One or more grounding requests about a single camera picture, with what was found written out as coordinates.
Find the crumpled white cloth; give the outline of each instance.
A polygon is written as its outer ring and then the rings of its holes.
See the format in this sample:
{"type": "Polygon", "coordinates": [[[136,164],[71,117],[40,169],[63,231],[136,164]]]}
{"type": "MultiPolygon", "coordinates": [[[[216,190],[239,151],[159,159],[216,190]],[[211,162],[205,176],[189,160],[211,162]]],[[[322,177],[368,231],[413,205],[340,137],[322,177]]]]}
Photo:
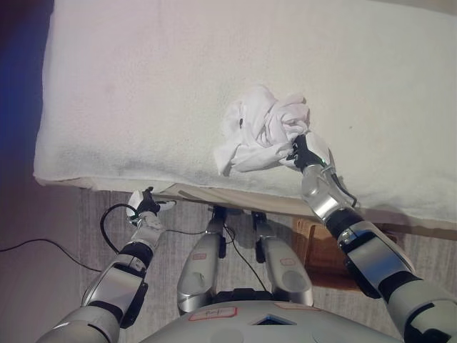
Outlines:
{"type": "Polygon", "coordinates": [[[308,130],[309,108],[300,94],[278,101],[264,86],[255,86],[232,103],[222,121],[227,142],[214,149],[219,174],[265,169],[274,163],[293,166],[286,157],[292,142],[308,130]]]}

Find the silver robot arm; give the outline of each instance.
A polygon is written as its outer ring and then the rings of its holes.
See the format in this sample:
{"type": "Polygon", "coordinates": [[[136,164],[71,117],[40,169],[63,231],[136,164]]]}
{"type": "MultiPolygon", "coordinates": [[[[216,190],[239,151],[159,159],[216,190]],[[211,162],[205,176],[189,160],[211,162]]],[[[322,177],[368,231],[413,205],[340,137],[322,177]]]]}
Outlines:
{"type": "Polygon", "coordinates": [[[215,206],[206,232],[189,254],[179,278],[177,300],[180,314],[196,311],[222,299],[228,301],[237,297],[291,301],[312,306],[311,280],[295,252],[275,235],[264,213],[253,212],[252,216],[257,238],[256,259],[266,265],[271,294],[253,289],[235,289],[231,295],[230,292],[216,293],[218,261],[226,253],[223,237],[226,209],[215,206]]]}
{"type": "Polygon", "coordinates": [[[345,265],[362,292],[383,298],[406,343],[457,342],[457,299],[417,277],[404,251],[354,211],[321,140],[300,136],[294,148],[303,200],[346,254],[345,265]]]}
{"type": "Polygon", "coordinates": [[[135,322],[148,289],[144,282],[146,270],[165,231],[156,213],[161,206],[169,206],[156,204],[151,190],[142,192],[139,205],[134,206],[139,218],[131,240],[91,283],[82,306],[63,318],[38,343],[115,343],[120,328],[135,322]]]}

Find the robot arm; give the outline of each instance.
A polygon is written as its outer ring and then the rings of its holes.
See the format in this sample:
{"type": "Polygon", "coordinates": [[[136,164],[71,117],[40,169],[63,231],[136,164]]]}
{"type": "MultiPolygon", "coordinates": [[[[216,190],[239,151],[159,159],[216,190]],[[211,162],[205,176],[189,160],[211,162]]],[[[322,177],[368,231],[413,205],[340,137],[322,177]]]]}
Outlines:
{"type": "Polygon", "coordinates": [[[383,298],[406,343],[457,339],[456,298],[418,278],[403,250],[353,210],[322,146],[314,134],[294,144],[302,197],[346,254],[345,265],[362,292],[383,298]]]}
{"type": "Polygon", "coordinates": [[[137,230],[87,289],[82,306],[62,319],[38,343],[115,343],[120,328],[136,320],[148,289],[144,282],[161,234],[156,214],[161,205],[151,189],[138,194],[137,230]]]}

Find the white bed sheet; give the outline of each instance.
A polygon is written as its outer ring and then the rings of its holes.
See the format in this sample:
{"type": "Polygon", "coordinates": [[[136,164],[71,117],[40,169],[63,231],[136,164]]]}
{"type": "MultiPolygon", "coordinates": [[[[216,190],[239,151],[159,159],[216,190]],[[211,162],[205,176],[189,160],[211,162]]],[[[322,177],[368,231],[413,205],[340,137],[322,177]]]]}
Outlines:
{"type": "Polygon", "coordinates": [[[226,107],[265,84],[303,93],[362,207],[455,223],[456,22],[369,0],[56,0],[34,175],[299,197],[296,171],[213,161],[226,107]]]}

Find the sticker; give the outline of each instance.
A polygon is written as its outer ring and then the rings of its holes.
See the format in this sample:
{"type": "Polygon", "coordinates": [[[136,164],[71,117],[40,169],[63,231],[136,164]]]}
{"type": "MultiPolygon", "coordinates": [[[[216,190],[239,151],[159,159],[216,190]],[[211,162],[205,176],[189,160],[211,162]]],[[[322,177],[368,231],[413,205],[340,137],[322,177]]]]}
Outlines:
{"type": "Polygon", "coordinates": [[[308,311],[322,311],[321,309],[317,309],[315,307],[310,307],[302,304],[295,304],[293,302],[275,302],[274,304],[280,309],[305,309],[308,311]]]}
{"type": "Polygon", "coordinates": [[[192,259],[193,259],[194,261],[197,261],[197,260],[199,260],[199,259],[206,259],[206,254],[194,254],[194,255],[192,256],[192,259]]]}
{"type": "Polygon", "coordinates": [[[295,259],[291,259],[289,257],[285,258],[285,259],[280,259],[279,260],[280,263],[283,265],[283,266],[295,266],[295,259]]]}
{"type": "Polygon", "coordinates": [[[195,322],[197,320],[217,319],[217,318],[231,318],[235,317],[238,313],[237,307],[221,307],[218,309],[206,309],[190,316],[189,321],[195,322]]]}

